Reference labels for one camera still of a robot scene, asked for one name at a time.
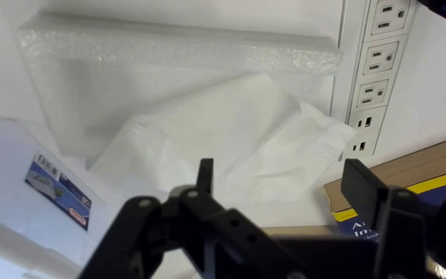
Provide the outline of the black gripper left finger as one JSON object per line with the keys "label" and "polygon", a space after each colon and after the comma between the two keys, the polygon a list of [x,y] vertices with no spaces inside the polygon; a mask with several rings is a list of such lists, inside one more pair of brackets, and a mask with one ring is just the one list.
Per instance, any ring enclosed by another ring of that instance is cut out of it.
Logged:
{"label": "black gripper left finger", "polygon": [[151,279],[168,251],[181,251],[201,279],[306,279],[306,267],[236,210],[212,197],[213,162],[196,182],[160,202],[126,200],[77,279]]}

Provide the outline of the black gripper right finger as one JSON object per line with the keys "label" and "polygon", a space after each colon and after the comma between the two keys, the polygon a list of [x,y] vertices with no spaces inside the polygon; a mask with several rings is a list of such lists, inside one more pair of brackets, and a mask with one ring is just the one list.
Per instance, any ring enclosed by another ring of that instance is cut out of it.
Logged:
{"label": "black gripper right finger", "polygon": [[407,188],[388,186],[359,160],[343,163],[340,193],[379,236],[376,279],[428,279],[427,259],[446,270],[446,199],[430,205]]}

